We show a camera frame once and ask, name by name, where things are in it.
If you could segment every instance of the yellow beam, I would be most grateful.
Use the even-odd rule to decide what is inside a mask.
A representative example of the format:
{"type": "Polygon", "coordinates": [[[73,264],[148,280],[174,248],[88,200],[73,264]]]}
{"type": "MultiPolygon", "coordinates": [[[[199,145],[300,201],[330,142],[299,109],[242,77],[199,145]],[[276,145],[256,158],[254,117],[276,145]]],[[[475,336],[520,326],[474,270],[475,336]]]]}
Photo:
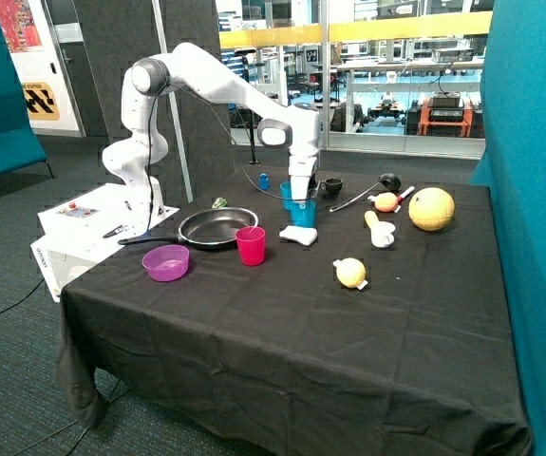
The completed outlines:
{"type": "Polygon", "coordinates": [[[219,34],[222,49],[321,43],[323,31],[319,24],[304,27],[265,28],[246,31],[224,31],[219,34]]]}
{"type": "MultiPolygon", "coordinates": [[[[432,14],[422,17],[357,21],[329,26],[332,42],[421,38],[449,35],[479,35],[490,30],[492,12],[432,14]]],[[[219,34],[222,49],[321,43],[321,25],[224,31],[219,34]]]]}
{"type": "Polygon", "coordinates": [[[329,40],[364,41],[488,33],[492,12],[432,14],[422,17],[331,24],[329,40]]]}

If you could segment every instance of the black cup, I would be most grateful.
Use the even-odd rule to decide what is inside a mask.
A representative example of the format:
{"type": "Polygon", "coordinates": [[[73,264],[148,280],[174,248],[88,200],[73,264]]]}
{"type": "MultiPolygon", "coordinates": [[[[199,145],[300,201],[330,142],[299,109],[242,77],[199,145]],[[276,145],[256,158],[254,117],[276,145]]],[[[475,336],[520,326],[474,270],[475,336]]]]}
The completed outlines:
{"type": "Polygon", "coordinates": [[[330,195],[338,195],[342,190],[342,179],[330,178],[321,182],[321,189],[328,192],[330,195]]]}

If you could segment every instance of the door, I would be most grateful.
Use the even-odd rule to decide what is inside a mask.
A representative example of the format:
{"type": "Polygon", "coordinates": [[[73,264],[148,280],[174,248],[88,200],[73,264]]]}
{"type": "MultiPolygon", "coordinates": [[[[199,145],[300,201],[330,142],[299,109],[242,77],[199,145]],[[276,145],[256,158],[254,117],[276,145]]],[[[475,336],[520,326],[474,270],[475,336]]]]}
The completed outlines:
{"type": "Polygon", "coordinates": [[[37,134],[84,136],[66,67],[41,0],[0,0],[0,26],[37,134]]]}

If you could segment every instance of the white mug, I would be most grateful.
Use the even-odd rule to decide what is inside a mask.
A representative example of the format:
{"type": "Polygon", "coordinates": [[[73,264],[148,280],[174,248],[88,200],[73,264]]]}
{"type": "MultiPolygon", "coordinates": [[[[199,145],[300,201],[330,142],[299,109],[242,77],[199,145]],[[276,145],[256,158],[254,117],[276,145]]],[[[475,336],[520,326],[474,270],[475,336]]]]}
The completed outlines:
{"type": "Polygon", "coordinates": [[[374,247],[385,249],[395,241],[394,231],[395,225],[388,221],[375,222],[371,227],[371,243],[374,247]]]}

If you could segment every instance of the lemon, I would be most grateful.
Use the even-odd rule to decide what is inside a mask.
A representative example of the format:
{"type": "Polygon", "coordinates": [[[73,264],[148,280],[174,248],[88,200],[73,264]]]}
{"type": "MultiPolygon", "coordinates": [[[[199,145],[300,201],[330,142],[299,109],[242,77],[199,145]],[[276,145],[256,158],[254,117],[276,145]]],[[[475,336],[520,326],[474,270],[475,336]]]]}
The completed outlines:
{"type": "Polygon", "coordinates": [[[366,267],[364,263],[355,258],[345,258],[334,261],[336,277],[347,288],[362,289],[367,285],[366,267]]]}

